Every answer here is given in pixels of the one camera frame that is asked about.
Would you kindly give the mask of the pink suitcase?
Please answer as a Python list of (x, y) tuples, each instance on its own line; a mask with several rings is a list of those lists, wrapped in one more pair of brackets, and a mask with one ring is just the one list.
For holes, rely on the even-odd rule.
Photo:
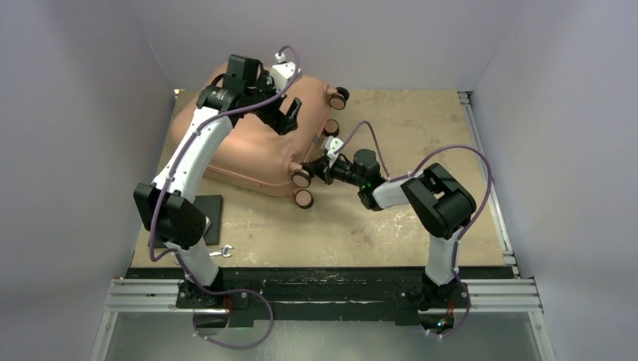
[(240, 119), (223, 140), (204, 175), (273, 197), (291, 197), (302, 209), (314, 203), (311, 178), (301, 167), (309, 162), (322, 136), (337, 136), (339, 123), (330, 113), (345, 108), (350, 94), (321, 79), (302, 76), (287, 91), (282, 108), (302, 101), (298, 129), (277, 135), (253, 114)]

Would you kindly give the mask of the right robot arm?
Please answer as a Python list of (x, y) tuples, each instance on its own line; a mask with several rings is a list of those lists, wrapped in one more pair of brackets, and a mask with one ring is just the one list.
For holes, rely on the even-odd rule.
[(422, 297), (433, 306), (451, 298), (459, 283), (460, 238), (482, 207), (446, 168), (433, 163), (420, 174), (391, 180), (382, 176), (375, 151), (360, 149), (353, 159), (325, 151), (321, 157), (304, 162), (302, 169), (326, 184), (341, 181), (355, 186), (360, 202), (368, 210), (410, 205), (430, 235)]

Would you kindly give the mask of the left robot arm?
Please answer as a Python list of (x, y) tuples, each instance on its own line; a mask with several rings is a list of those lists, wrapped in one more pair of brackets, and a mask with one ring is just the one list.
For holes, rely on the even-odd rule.
[(218, 306), (228, 292), (220, 267), (205, 244), (206, 216), (194, 205), (209, 162), (247, 114), (256, 115), (278, 135), (297, 129), (301, 101), (286, 112), (280, 107), (286, 92), (302, 76), (299, 60), (282, 50), (265, 68), (258, 59), (231, 55), (224, 73), (205, 86), (195, 100), (187, 131), (162, 171), (149, 183), (139, 183), (133, 198), (149, 232), (150, 260), (172, 253), (184, 271), (186, 284), (207, 308)]

